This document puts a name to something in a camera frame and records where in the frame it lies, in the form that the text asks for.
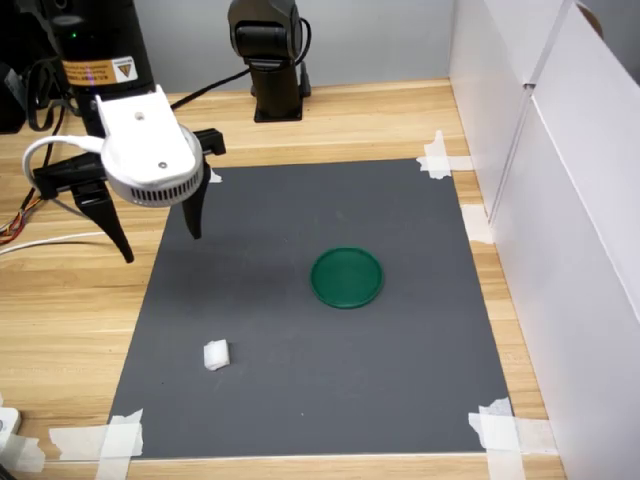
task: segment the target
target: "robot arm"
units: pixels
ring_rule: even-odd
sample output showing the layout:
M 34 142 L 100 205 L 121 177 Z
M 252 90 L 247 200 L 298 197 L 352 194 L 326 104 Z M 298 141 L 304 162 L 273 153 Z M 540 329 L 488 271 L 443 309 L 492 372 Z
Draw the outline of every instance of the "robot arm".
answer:
M 87 137 L 58 136 L 35 142 L 23 158 L 24 173 L 45 200 L 91 219 L 125 260 L 133 252 L 106 182 L 143 207 L 182 204 L 187 228 L 200 238 L 202 207 L 211 170 L 205 155 L 225 153 L 215 129 L 191 132 L 178 124 L 151 73 L 131 0 L 42 0 L 65 77 Z M 231 41 L 249 66 L 257 97 L 256 121 L 300 120 L 310 95 L 302 62 L 311 30 L 295 0 L 233 0 Z M 307 47 L 301 54 L 302 27 Z M 296 67 L 302 65 L 302 85 Z M 88 153 L 35 169 L 30 160 L 48 143 L 71 143 Z M 57 200 L 71 191 L 79 212 Z
M 295 0 L 233 0 L 229 8 L 231 44 L 251 72 L 256 122 L 302 119 L 311 86 L 302 52 L 302 23 Z M 296 66 L 301 65 L 298 85 Z
M 43 5 L 89 136 L 50 137 L 32 145 L 23 158 L 31 184 L 56 202 L 59 193 L 71 191 L 79 212 L 104 230 L 128 263 L 133 252 L 107 181 L 136 205 L 181 203 L 189 232 L 200 238 L 211 176 L 205 155 L 225 153 L 222 134 L 192 133 L 178 124 L 153 80 L 131 0 L 44 0 Z M 53 142 L 89 152 L 32 172 L 35 150 Z

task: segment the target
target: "yellow label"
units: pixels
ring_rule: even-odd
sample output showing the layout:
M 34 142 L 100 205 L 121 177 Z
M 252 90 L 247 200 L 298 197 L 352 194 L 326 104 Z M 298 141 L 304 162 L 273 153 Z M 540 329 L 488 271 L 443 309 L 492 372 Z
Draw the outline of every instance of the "yellow label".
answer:
M 71 85 L 90 87 L 113 85 L 137 80 L 138 72 L 133 57 L 111 58 L 92 62 L 62 61 Z

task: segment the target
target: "white tape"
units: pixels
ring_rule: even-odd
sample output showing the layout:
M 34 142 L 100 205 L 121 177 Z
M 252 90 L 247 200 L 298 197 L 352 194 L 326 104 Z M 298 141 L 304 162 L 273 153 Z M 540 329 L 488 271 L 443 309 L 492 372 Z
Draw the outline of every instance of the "white tape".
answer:
M 142 412 L 114 415 L 109 425 L 52 428 L 49 437 L 60 449 L 60 460 L 99 461 L 96 479 L 123 480 L 131 457 L 142 455 Z
M 462 219 L 469 240 L 493 243 L 493 235 L 489 228 L 489 219 L 484 211 L 484 205 L 462 205 Z
M 523 454 L 558 454 L 549 422 L 513 417 L 508 398 L 478 411 L 469 413 L 469 425 L 487 450 L 491 480 L 524 480 Z
M 122 417 L 115 415 L 111 419 L 109 425 L 98 425 L 95 427 L 74 427 L 74 428 L 51 428 L 49 429 L 49 438 L 51 442 L 60 450 L 60 460 L 66 461 L 98 461 L 103 456 L 102 450 L 107 438 L 107 433 L 111 435 L 127 436 L 130 432 L 127 428 L 133 428 L 130 425 L 140 423 L 142 410 Z M 131 457 L 142 455 L 142 428 L 136 433 L 136 439 Z
M 142 441 L 142 410 L 128 417 L 113 417 L 104 439 L 96 480 L 125 480 L 138 438 Z
M 3 398 L 0 394 L 0 407 L 2 404 Z M 0 464 L 8 470 L 16 472 L 41 472 L 44 469 L 45 455 L 38 447 L 39 441 L 37 438 L 10 433 L 5 437 L 3 448 L 0 451 Z
M 435 139 L 432 143 L 424 146 L 424 155 L 424 157 L 416 158 L 420 164 L 420 171 L 429 172 L 429 176 L 437 180 L 450 177 L 452 170 L 473 170 L 471 157 L 447 156 L 447 148 L 444 144 L 442 130 L 436 132 Z
M 436 137 L 432 143 L 424 146 L 424 154 L 424 157 L 416 159 L 420 163 L 421 172 L 427 171 L 431 178 L 438 180 L 451 176 L 442 130 L 436 132 Z

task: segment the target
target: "green lid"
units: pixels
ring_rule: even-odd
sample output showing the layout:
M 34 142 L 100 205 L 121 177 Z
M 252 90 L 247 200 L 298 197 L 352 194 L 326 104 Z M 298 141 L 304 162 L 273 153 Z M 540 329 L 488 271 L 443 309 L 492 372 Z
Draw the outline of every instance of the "green lid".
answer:
M 356 247 L 324 252 L 311 268 L 311 288 L 323 303 L 358 308 L 371 302 L 384 280 L 382 267 L 369 252 Z

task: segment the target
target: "wooden table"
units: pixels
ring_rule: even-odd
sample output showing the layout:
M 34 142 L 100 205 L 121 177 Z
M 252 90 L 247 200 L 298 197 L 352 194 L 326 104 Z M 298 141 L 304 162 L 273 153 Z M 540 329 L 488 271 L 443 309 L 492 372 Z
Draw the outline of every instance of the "wooden table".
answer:
M 302 122 L 255 124 L 254 104 L 246 92 L 214 93 L 177 116 L 192 130 L 224 133 L 228 153 L 209 157 L 214 168 L 418 157 L 437 130 L 449 155 L 469 154 L 446 79 L 316 88 Z M 61 133 L 84 130 L 72 119 Z M 25 128 L 0 137 L 2 219 L 27 190 L 20 158 L 41 135 Z M 73 153 L 56 147 L 53 160 Z M 473 172 L 453 176 L 461 203 L 482 203 Z M 23 414 L 20 434 L 40 438 L 47 455 L 42 474 L 20 478 L 93 478 L 95 464 L 57 461 L 48 429 L 106 423 L 168 212 L 114 198 L 135 263 L 126 265 L 106 237 L 0 257 L 0 392 L 5 406 Z M 16 243 L 87 231 L 96 227 L 46 205 Z M 515 413 L 544 419 L 496 249 L 472 242 L 472 250 Z M 558 457 L 525 456 L 525 468 L 527 478 L 564 478 Z M 157 477 L 475 480 L 488 473 L 484 454 L 132 461 L 129 478 Z

